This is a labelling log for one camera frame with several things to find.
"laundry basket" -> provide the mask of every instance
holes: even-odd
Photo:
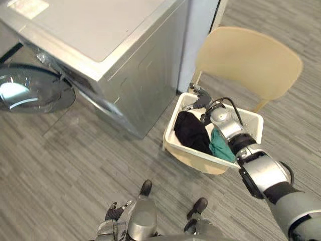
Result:
[[[194,150],[192,148],[185,147],[177,139],[174,131],[174,125],[176,122],[177,115],[180,111],[182,111],[183,106],[193,104],[197,99],[197,95],[191,93],[181,94],[176,104],[170,123],[167,126],[163,136],[163,150],[168,150],[181,162],[204,173],[218,175],[224,173],[229,167],[240,168],[237,163],[231,163],[220,158],[205,154],[203,152]],[[224,105],[226,109],[231,110],[232,118],[237,120],[237,116],[234,112],[233,107],[227,104]],[[262,116],[239,108],[238,111],[243,120],[243,126],[245,131],[247,131],[256,140],[256,142],[260,144],[263,132]],[[198,119],[200,119],[201,114],[205,112],[205,109],[193,109],[189,110],[189,112],[193,113]],[[213,124],[209,124],[206,126],[206,130],[209,136],[211,136],[213,128]]]

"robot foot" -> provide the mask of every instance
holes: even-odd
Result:
[[[147,180],[143,183],[143,185],[142,185],[142,187],[141,187],[141,189],[140,189],[140,193],[139,193],[139,194],[148,197],[149,194],[150,194],[150,191],[151,191],[151,187],[152,187],[152,183],[151,183],[150,180],[147,179]]]
[[[208,201],[204,197],[201,197],[199,200],[197,200],[193,208],[191,209],[191,211],[189,211],[189,213],[187,214],[186,216],[187,220],[190,220],[194,213],[201,214],[207,207],[207,204],[208,204]]]

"gray laminate flooring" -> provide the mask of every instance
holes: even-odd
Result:
[[[302,58],[299,80],[261,111],[262,144],[293,168],[296,188],[321,199],[321,2],[230,0],[222,25],[269,34]],[[204,76],[201,85],[240,107],[256,103],[223,80]],[[267,205],[250,196],[236,170],[205,175],[162,151],[176,101],[141,141],[100,120],[80,96],[53,114],[1,112],[0,240],[89,240],[106,207],[135,198],[147,178],[162,234],[181,232],[187,211],[205,196],[204,216],[227,237],[285,240]]]

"teal cloth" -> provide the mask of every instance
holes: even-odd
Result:
[[[209,148],[212,151],[213,156],[229,162],[235,162],[234,154],[231,152],[228,145],[225,144],[223,137],[216,128],[212,130]]]

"washing machine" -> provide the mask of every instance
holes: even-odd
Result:
[[[77,90],[100,117],[143,138],[175,96],[187,0],[0,3],[1,22],[41,62],[1,65],[2,111],[68,108]]]

